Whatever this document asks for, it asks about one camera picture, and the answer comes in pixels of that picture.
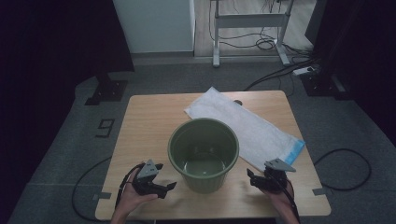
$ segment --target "cable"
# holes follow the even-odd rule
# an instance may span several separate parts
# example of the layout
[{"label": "cable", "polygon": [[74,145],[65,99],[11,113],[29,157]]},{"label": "cable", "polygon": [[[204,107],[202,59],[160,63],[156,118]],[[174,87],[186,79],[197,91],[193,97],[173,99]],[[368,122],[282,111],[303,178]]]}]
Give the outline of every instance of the cable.
[{"label": "cable", "polygon": [[353,190],[353,189],[358,189],[358,188],[360,188],[361,186],[363,186],[363,185],[370,179],[370,176],[371,176],[371,173],[372,173],[372,167],[371,167],[371,165],[370,165],[370,162],[369,162],[366,158],[364,158],[359,152],[354,151],[354,150],[349,149],[349,148],[338,148],[338,149],[332,150],[332,151],[330,151],[330,152],[324,154],[324,155],[323,155],[322,157],[320,157],[316,162],[314,162],[314,165],[317,165],[317,164],[320,163],[324,158],[328,157],[329,155],[333,154],[334,152],[339,152],[339,151],[348,151],[348,152],[352,152],[352,153],[354,153],[354,154],[360,156],[360,157],[366,162],[366,164],[367,164],[367,167],[368,167],[368,170],[369,170],[367,176],[364,178],[363,181],[361,181],[359,184],[357,184],[357,185],[355,185],[354,187],[351,187],[351,188],[337,188],[337,187],[333,187],[333,186],[330,186],[330,185],[328,185],[328,184],[325,184],[325,183],[323,183],[323,182],[320,182],[320,183],[321,183],[324,187],[326,187],[326,188],[334,189],[334,190],[339,190],[339,191],[350,191],[350,190]]},{"label": "cable", "polygon": [[[270,1],[270,0],[267,0],[267,1],[265,1],[265,2],[263,3],[262,12],[263,12],[264,9],[266,8],[266,4],[268,3],[269,6],[270,6],[269,11],[270,11],[270,13],[272,13],[272,8],[273,8],[273,6],[274,6],[275,0],[273,0],[272,5],[271,5],[271,3],[270,3],[269,1]],[[279,12],[280,12],[280,8],[281,8],[282,1],[279,0],[278,3],[279,3],[279,9],[278,9],[278,13],[279,13]],[[239,11],[235,8],[234,2],[233,2],[233,8],[234,8],[234,9],[238,12],[238,14],[239,14]],[[211,38],[212,40],[215,40],[215,39],[213,38],[212,31],[211,31],[211,29],[210,29],[210,25],[211,25],[211,23],[212,23],[212,22],[211,22],[211,12],[212,12],[212,3],[210,2],[210,3],[209,3],[209,26],[208,26],[208,27],[209,27],[209,35],[210,35],[210,38]],[[223,42],[223,41],[219,41],[219,43],[220,43],[220,44],[224,44],[224,45],[228,45],[228,46],[231,46],[231,47],[237,48],[237,49],[249,49],[249,48],[255,48],[255,47],[257,47],[258,49],[261,49],[261,50],[273,49],[273,48],[275,47],[274,38],[271,37],[271,36],[269,36],[269,35],[263,34],[263,32],[264,32],[264,28],[262,28],[262,30],[261,30],[261,32],[260,32],[259,34],[257,34],[257,33],[252,33],[252,34],[239,35],[239,36],[232,36],[232,37],[222,37],[222,36],[219,35],[219,39],[237,39],[237,38],[242,38],[242,37],[246,37],[246,36],[250,36],[250,35],[259,35],[259,36],[260,36],[260,39],[257,40],[257,41],[256,41],[256,44],[254,44],[254,45],[249,45],[249,46],[236,46],[236,45],[233,45],[233,44],[230,44],[230,43],[227,43],[227,42]],[[279,29],[278,29],[278,27],[276,27],[276,35],[277,35],[277,38],[279,38]],[[268,45],[268,48],[262,47],[263,44]],[[291,47],[291,46],[289,46],[289,45],[286,45],[285,43],[282,43],[282,45],[285,46],[285,48],[286,48],[287,51],[292,52],[292,53],[297,53],[297,54],[305,55],[305,56],[309,56],[309,55],[312,54],[312,50],[295,49],[295,48],[293,48],[293,47]]]},{"label": "cable", "polygon": [[74,188],[73,188],[73,193],[72,193],[72,206],[73,206],[73,210],[75,211],[75,213],[76,213],[79,217],[83,218],[84,220],[87,220],[87,221],[100,221],[100,222],[104,222],[103,220],[100,220],[100,219],[97,219],[97,218],[85,217],[85,216],[83,216],[83,215],[77,210],[76,205],[75,205],[75,200],[74,200],[74,199],[75,199],[75,194],[76,194],[77,186],[78,186],[79,182],[82,180],[82,178],[84,178],[85,175],[87,175],[91,170],[93,170],[93,169],[96,168],[98,165],[100,165],[100,164],[102,164],[103,162],[108,161],[108,160],[110,160],[110,159],[111,159],[111,156],[105,158],[105,159],[102,160],[102,161],[99,161],[98,163],[96,163],[93,167],[91,167],[88,171],[86,171],[86,172],[79,178],[79,180],[77,181],[76,185],[75,185]]},{"label": "cable", "polygon": [[289,74],[289,77],[290,77],[290,80],[291,80],[292,89],[291,89],[291,93],[287,94],[286,97],[290,97],[290,96],[292,96],[294,94],[294,80],[293,80],[293,77],[291,76],[291,74]]},{"label": "cable", "polygon": [[280,90],[280,87],[282,86],[282,79],[280,79],[280,77],[277,77],[277,80],[279,80],[279,85],[277,85],[277,89]]},{"label": "cable", "polygon": [[309,60],[309,56],[301,55],[301,56],[293,56],[293,57],[291,57],[291,61],[292,61],[293,63],[297,63],[297,62],[294,61],[294,59],[296,59],[296,58],[306,58],[306,59]]},{"label": "cable", "polygon": [[122,193],[123,193],[125,184],[126,184],[126,183],[131,183],[131,184],[132,184],[132,182],[127,182],[129,176],[131,175],[131,173],[132,173],[135,169],[141,169],[141,168],[143,168],[144,165],[145,165],[145,163],[137,164],[137,165],[136,165],[134,168],[132,168],[132,170],[131,170],[130,172],[128,172],[128,174],[126,174],[126,176],[122,179],[122,182],[121,182],[120,187],[119,187],[119,193],[117,194],[117,200],[116,200],[115,207],[117,207],[117,205],[119,205],[119,202],[120,202],[120,200],[121,200],[121,196],[122,196]]},{"label": "cable", "polygon": [[233,0],[233,9],[235,9],[235,11],[239,14],[239,11],[235,7],[235,0]]},{"label": "cable", "polygon": [[[294,214],[294,216],[297,218],[298,223],[301,223],[300,221],[300,215],[298,213],[298,209],[297,209],[297,204],[295,203],[293,197],[291,197],[291,195],[289,194],[288,190],[285,189],[278,181],[276,178],[274,178],[271,174],[267,173],[272,180],[274,180],[274,182],[282,189],[283,193],[286,195],[286,197],[289,199],[290,205],[291,205],[291,209],[292,212]],[[294,192],[294,188],[293,185],[291,184],[291,182],[288,180],[289,184],[291,185],[291,188],[293,189]]]},{"label": "cable", "polygon": [[250,85],[248,85],[244,89],[244,91],[250,90],[250,88],[252,88],[253,86],[255,86],[255,85],[257,85],[257,84],[259,84],[261,82],[264,82],[265,80],[268,80],[268,79],[273,78],[273,77],[283,77],[283,76],[285,76],[287,74],[290,74],[295,69],[304,67],[304,66],[306,66],[306,65],[308,65],[310,63],[315,63],[316,61],[317,61],[317,59],[310,59],[310,60],[307,60],[307,61],[304,61],[304,62],[301,62],[301,63],[296,63],[296,64],[294,64],[294,65],[292,65],[290,67],[285,67],[285,68],[282,68],[280,70],[277,70],[277,71],[275,71],[273,73],[270,73],[270,74],[268,74],[268,75],[266,75],[264,77],[261,77],[261,78],[257,79],[256,81],[252,82]]}]

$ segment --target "floor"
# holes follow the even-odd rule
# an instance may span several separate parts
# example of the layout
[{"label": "floor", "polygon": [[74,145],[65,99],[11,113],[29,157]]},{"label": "floor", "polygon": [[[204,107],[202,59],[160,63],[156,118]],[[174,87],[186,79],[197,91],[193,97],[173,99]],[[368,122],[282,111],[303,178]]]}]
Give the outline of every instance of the floor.
[{"label": "floor", "polygon": [[[219,14],[262,14],[262,13],[284,13],[289,5],[290,0],[271,1],[271,0],[224,0],[219,1]],[[315,7],[316,0],[295,0],[289,25],[286,30],[284,43],[296,49],[312,49],[312,44],[304,36],[306,27],[311,18]],[[212,55],[213,36],[214,36],[214,15],[216,3],[214,1],[195,0],[195,49],[196,57],[208,57]],[[219,36],[223,38],[235,37],[248,34],[259,34],[263,30],[263,34],[271,37],[277,37],[277,29],[275,27],[259,27],[259,28],[235,28],[220,29]],[[248,35],[242,38],[221,39],[237,47],[255,46],[260,39],[259,35]],[[263,49],[268,49],[268,44],[262,44]],[[220,55],[271,55],[276,56],[275,49],[262,50],[257,47],[253,48],[235,48],[230,45],[220,44]]]},{"label": "floor", "polygon": [[[92,223],[86,218],[94,220],[109,162],[94,165],[112,155],[131,96],[204,92],[212,86],[219,91],[241,91],[254,80],[281,68],[279,61],[230,62],[220,68],[213,68],[211,63],[137,65],[133,73],[111,74],[112,79],[128,80],[121,101],[98,106],[84,105],[97,86],[95,78],[84,81],[76,87],[76,100],[69,115],[26,185],[8,223]],[[301,217],[302,223],[395,223],[396,148],[359,106],[332,97],[309,97],[295,76],[272,78],[251,89],[266,90],[282,90],[288,95],[313,161],[334,149],[351,148],[371,165],[369,168],[359,156],[348,152],[332,154],[317,164],[320,180],[340,188],[360,183],[370,171],[371,176],[358,189],[325,188],[332,213],[327,217]],[[115,120],[111,135],[95,137],[103,134],[104,130],[98,129],[103,119]],[[76,186],[83,174],[87,175]],[[254,222],[246,219],[243,223]]]}]

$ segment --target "wrist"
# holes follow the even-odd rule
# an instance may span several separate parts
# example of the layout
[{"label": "wrist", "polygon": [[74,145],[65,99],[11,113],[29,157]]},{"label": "wrist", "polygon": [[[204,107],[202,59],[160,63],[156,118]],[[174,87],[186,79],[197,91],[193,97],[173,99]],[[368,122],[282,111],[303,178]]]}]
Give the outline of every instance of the wrist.
[{"label": "wrist", "polygon": [[111,218],[111,224],[125,223],[129,212],[123,211],[122,209],[116,208],[113,217]]},{"label": "wrist", "polygon": [[287,224],[298,224],[298,219],[294,215],[293,209],[289,203],[274,204],[274,208],[279,213],[279,216]]}]

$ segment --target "white cloth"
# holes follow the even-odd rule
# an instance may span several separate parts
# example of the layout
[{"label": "white cloth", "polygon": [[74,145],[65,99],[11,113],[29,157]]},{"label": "white cloth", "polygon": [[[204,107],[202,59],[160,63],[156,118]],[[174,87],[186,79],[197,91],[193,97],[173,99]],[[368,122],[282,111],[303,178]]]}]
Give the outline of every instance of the white cloth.
[{"label": "white cloth", "polygon": [[304,141],[280,131],[213,87],[185,112],[192,119],[211,118],[227,124],[238,138],[239,156],[260,171],[266,161],[276,158],[291,165],[304,147]]}]

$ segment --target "human hand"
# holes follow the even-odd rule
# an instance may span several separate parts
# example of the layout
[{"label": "human hand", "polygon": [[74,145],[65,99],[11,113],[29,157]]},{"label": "human hand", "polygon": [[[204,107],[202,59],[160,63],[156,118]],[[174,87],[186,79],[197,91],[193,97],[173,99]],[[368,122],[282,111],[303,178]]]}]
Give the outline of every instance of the human hand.
[{"label": "human hand", "polygon": [[[280,217],[285,223],[287,224],[299,223],[297,217],[293,213],[291,202],[283,191],[280,191],[279,193],[273,193],[265,189],[260,189],[260,190],[268,196],[272,205],[274,206],[274,208],[279,213]],[[288,191],[291,198],[294,199],[293,186],[289,180],[288,180],[288,185],[286,186],[286,190]]]},{"label": "human hand", "polygon": [[128,178],[125,184],[124,191],[121,195],[120,202],[114,211],[111,223],[124,223],[128,215],[133,212],[136,207],[144,202],[149,202],[158,198],[157,194],[140,195],[132,186],[134,176],[140,169],[135,169]]}]

